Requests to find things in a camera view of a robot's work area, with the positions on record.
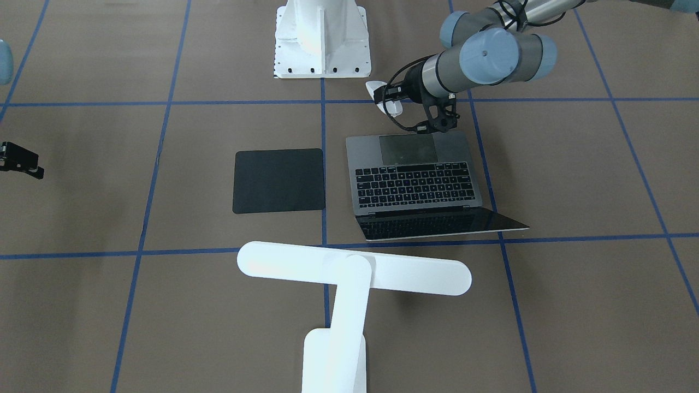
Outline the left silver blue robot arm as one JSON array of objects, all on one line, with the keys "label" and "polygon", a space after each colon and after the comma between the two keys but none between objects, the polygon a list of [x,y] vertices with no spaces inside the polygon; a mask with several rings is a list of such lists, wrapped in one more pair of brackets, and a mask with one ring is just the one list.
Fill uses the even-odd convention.
[{"label": "left silver blue robot arm", "polygon": [[582,1],[495,1],[475,13],[455,11],[440,27],[444,50],[407,66],[402,81],[369,81],[376,105],[409,99],[416,104],[450,103],[480,86],[529,82],[555,67],[558,48],[529,29],[559,22]]}]

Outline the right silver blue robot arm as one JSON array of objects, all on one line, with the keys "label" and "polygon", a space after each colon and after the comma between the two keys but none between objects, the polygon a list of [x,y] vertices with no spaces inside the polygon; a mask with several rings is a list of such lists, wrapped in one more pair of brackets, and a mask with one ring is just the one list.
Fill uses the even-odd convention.
[{"label": "right silver blue robot arm", "polygon": [[0,40],[0,84],[7,85],[13,79],[14,55],[10,45]]}]

